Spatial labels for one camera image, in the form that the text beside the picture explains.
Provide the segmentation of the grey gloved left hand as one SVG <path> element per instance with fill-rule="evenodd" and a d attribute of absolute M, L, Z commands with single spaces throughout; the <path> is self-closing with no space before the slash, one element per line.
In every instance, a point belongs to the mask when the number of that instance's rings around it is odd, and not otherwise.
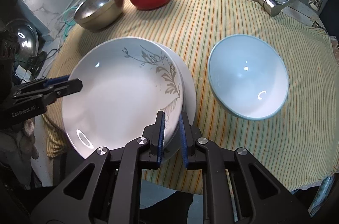
<path fill-rule="evenodd" d="M 38 159 L 39 152 L 35 147 L 35 119 L 31 118 L 15 127 L 1 130 L 1 152 L 17 152 L 23 161 Z"/>

